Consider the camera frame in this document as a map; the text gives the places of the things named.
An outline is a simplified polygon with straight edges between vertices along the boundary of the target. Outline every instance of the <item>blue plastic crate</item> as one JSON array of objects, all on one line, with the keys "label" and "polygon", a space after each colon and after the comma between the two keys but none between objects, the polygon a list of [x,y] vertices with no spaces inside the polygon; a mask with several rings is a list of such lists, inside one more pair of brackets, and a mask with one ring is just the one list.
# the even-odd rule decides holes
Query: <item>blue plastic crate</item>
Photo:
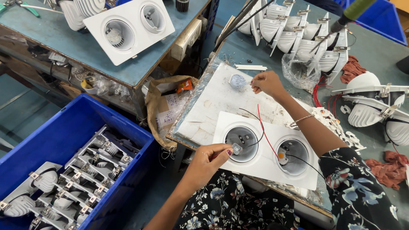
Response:
[{"label": "blue plastic crate", "polygon": [[[103,125],[126,136],[141,151],[78,230],[105,229],[147,172],[159,145],[151,133],[92,97],[81,94],[0,159],[0,200],[28,174],[50,161],[64,165]],[[27,230],[34,215],[0,219],[1,230]]]},{"label": "blue plastic crate", "polygon": [[[355,0],[335,0],[346,9]],[[356,21],[362,27],[370,29],[399,44],[408,45],[402,26],[400,25],[395,5],[387,0],[377,0]]]}]

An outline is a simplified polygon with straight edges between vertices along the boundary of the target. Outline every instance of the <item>rag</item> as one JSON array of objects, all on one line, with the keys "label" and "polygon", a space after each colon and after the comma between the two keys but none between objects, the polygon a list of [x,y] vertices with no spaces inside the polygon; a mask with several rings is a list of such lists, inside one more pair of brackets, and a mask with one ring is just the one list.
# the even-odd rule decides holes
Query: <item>rag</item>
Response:
[{"label": "rag", "polygon": [[358,59],[355,56],[348,55],[348,62],[342,68],[344,74],[341,75],[342,83],[349,83],[356,76],[364,74],[366,69],[358,63]]},{"label": "rag", "polygon": [[367,159],[365,163],[371,169],[376,179],[394,190],[399,190],[400,182],[406,180],[406,162],[408,158],[393,151],[385,151],[385,160],[389,163],[381,163],[374,159]]}]

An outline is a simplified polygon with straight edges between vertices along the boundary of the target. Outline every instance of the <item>floral shirt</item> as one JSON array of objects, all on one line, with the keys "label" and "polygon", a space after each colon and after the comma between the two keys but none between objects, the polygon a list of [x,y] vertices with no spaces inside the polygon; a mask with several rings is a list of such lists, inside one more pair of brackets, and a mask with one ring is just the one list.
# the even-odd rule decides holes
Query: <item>floral shirt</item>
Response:
[{"label": "floral shirt", "polygon": [[319,159],[326,178],[337,230],[399,230],[396,207],[371,170],[351,148],[329,151]]},{"label": "floral shirt", "polygon": [[[396,207],[365,162],[351,148],[320,157],[337,230],[399,230]],[[218,170],[186,203],[174,229],[295,230],[294,201],[273,191],[254,194],[243,176]]]}]

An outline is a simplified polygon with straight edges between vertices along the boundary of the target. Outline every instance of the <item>bracelet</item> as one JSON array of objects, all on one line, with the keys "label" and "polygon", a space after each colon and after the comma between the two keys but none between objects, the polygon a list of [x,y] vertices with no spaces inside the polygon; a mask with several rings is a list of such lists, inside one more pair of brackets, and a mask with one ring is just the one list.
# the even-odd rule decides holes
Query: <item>bracelet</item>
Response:
[{"label": "bracelet", "polygon": [[297,124],[296,124],[297,122],[301,121],[302,119],[309,118],[309,117],[314,117],[314,115],[310,114],[310,115],[308,115],[308,116],[306,116],[306,117],[303,117],[303,118],[301,118],[301,119],[298,119],[298,120],[296,120],[295,122],[291,123],[291,124],[290,124],[290,127],[291,127],[291,128],[296,127],[296,126],[297,126]]}]

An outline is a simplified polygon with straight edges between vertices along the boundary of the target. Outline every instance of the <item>blue workbench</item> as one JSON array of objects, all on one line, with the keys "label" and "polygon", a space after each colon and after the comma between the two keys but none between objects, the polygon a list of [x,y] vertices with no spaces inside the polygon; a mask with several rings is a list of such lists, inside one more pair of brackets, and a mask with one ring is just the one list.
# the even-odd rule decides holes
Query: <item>blue workbench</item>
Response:
[{"label": "blue workbench", "polygon": [[[181,13],[176,10],[175,0],[164,1],[175,32],[119,66],[111,62],[90,33],[81,34],[71,30],[62,14],[37,10],[40,18],[36,18],[27,10],[14,5],[0,15],[0,24],[129,87],[136,86],[148,76],[175,39],[209,2],[210,0],[190,1],[189,10]],[[27,3],[49,8],[39,0],[27,0]]]},{"label": "blue workbench", "polygon": [[[307,3],[303,0],[297,0],[294,4],[290,16],[296,16],[297,11],[305,10]],[[307,21],[309,23],[317,23],[317,18],[324,17],[326,11],[321,8],[318,8],[314,5],[310,5],[311,12],[308,13]],[[330,24],[333,21],[337,20],[339,17],[330,13]],[[374,33],[370,30],[367,30],[359,25],[350,24],[350,30],[357,37],[356,43],[354,43],[355,38],[353,36],[348,36],[348,44],[353,46],[351,50],[348,51],[349,55],[354,55],[359,60],[359,63],[362,67],[366,68],[368,71],[374,73],[380,80],[381,84],[392,83],[393,85],[409,85],[409,75],[401,72],[397,67],[396,63],[407,57],[409,55],[409,48],[401,44],[398,44],[392,40],[389,40],[377,33]],[[270,57],[271,49],[266,47],[266,41],[261,40],[259,46],[256,46],[255,40],[251,36],[240,33],[236,31],[232,33],[219,48],[217,57],[221,60],[227,60],[232,65],[233,64],[249,64],[247,60],[252,60],[252,65],[263,65],[267,66],[268,70],[275,71],[279,77],[284,87],[289,90],[289,93],[298,98],[299,100],[314,106],[312,96],[305,90],[298,89],[294,87],[288,80],[283,76],[281,58],[283,57],[283,52],[278,48],[274,51],[272,57]],[[260,71],[255,70],[242,70],[250,76],[255,76]],[[339,76],[332,83],[333,88],[323,88],[321,87],[318,91],[318,98],[321,104],[324,107],[328,106],[328,100],[331,95],[332,90],[344,89],[346,84],[341,83]],[[363,159],[373,158],[375,160],[384,161],[384,151],[385,150],[394,150],[392,144],[386,143],[384,138],[384,127],[381,123],[377,123],[372,126],[356,128],[352,127],[348,123],[348,114],[343,114],[340,111],[341,105],[348,105],[350,108],[353,108],[353,105],[349,101],[337,100],[336,112],[337,118],[341,121],[342,128],[345,131],[351,131],[354,133],[360,140],[360,143],[367,147],[367,149],[361,150],[361,157]],[[409,101],[406,100],[401,110],[408,112],[409,111]],[[409,157],[409,146],[399,146],[397,147],[399,153],[405,154]],[[398,219],[403,227],[403,229],[409,229],[409,207],[408,207],[408,197],[409,189],[405,182],[400,183],[400,190],[395,191],[392,188],[387,188],[383,186],[386,194],[391,200],[392,204],[398,207],[399,211],[397,212]],[[319,190],[318,193],[321,193],[321,200],[308,200],[304,201],[309,202],[310,204],[320,207],[324,210],[330,210],[331,203],[327,197],[328,193],[326,190]]]}]

